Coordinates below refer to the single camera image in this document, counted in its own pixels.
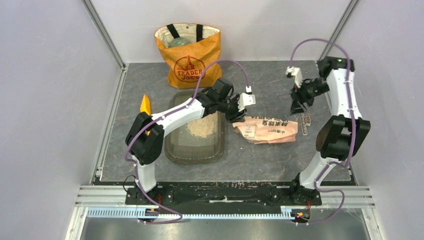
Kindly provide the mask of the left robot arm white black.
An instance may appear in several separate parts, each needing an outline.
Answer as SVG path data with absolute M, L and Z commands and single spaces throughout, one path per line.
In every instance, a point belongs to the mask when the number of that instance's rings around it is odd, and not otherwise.
M 144 204 L 157 204 L 155 161 L 168 134 L 216 112 L 223 113 L 229 123 L 243 122 L 247 107 L 255 103 L 250 86 L 245 92 L 236 93 L 230 81 L 219 78 L 211 87 L 195 89 L 192 97 L 173 108 L 155 114 L 140 112 L 125 138 L 124 153 L 124 159 L 134 167 L 137 197 Z

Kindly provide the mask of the torn bag top strip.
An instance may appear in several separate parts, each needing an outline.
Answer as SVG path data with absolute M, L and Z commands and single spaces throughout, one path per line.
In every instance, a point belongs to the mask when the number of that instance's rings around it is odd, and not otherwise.
M 299 114 L 300 126 L 303 136 L 308 135 L 308 127 L 311 125 L 310 116 L 305 115 L 304 113 Z

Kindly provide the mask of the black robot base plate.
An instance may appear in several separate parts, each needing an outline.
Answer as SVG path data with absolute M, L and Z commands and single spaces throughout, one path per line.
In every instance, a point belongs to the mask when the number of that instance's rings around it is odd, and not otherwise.
M 125 186 L 125 204 L 153 206 L 135 192 L 135 185 Z M 301 209 L 321 206 L 317 190 L 302 190 L 289 181 L 162 181 L 147 193 L 161 214 L 277 214 L 281 207 Z

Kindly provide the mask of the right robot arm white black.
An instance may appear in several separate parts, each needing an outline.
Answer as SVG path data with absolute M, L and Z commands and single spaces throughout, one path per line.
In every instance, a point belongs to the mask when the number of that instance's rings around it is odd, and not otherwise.
M 322 180 L 336 166 L 346 167 L 358 152 L 371 129 L 363 119 L 354 91 L 354 61 L 326 56 L 317 63 L 319 77 L 302 77 L 299 67 L 289 66 L 286 76 L 294 79 L 290 90 L 290 113 L 303 114 L 316 97 L 328 94 L 331 117 L 318 132 L 316 154 L 309 165 L 291 181 L 288 198 L 296 205 L 319 199 Z

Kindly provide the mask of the pink litter bag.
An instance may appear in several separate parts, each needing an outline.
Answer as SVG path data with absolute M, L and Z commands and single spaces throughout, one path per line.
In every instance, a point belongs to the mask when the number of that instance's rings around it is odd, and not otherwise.
M 298 123 L 272 117 L 246 116 L 232 124 L 236 133 L 253 144 L 282 144 L 296 141 Z

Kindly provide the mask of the orange plastic scoop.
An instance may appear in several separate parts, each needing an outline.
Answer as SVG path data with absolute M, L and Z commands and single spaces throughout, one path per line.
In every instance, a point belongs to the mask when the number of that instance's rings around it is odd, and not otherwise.
M 151 102 L 150 102 L 149 97 L 148 97 L 146 94 L 144 94 L 144 95 L 143 95 L 143 97 L 142 97 L 142 100 L 141 100 L 141 104 L 140 104 L 140 108 L 139 108 L 139 110 L 140 110 L 140 112 L 141 112 L 141 113 L 145 113 L 145 114 L 147 114 L 148 116 L 150 116 L 150 115 L 151 115 L 151 113 L 152 113 L 152 111 L 151 111 Z M 145 128 L 145 126 L 146 126 L 147 124 L 149 124 L 151 121 L 152 121 L 152 119 L 151 119 L 151 118 L 148 118 L 147 120 L 145 120 L 145 121 L 142 123 L 141 128 L 142 128 L 142 129 L 144 129 L 144 128 Z

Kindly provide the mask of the grey translucent litter box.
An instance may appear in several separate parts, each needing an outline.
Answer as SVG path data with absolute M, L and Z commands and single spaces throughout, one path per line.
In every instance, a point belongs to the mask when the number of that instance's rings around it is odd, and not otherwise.
M 164 139 L 164 154 L 168 160 L 181 164 L 207 164 L 219 160 L 224 154 L 226 121 L 218 113 L 217 132 L 210 137 L 191 135 L 187 124 L 169 133 Z

